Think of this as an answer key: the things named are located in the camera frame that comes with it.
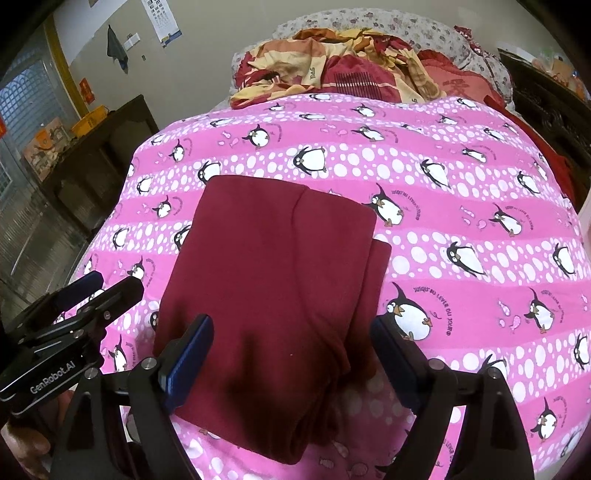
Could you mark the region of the left hand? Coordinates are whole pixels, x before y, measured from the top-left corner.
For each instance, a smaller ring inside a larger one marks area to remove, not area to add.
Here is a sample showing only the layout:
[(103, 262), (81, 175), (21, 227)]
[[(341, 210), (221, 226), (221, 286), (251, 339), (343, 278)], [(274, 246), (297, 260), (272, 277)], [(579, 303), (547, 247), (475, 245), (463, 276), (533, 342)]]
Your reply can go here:
[[(40, 409), (41, 420), (48, 428), (51, 438), (59, 436), (73, 394), (72, 390), (66, 390)], [(15, 426), (10, 422), (2, 427), (1, 435), (12, 455), (31, 479), (49, 478), (42, 459), (51, 450), (50, 440), (35, 429)]]

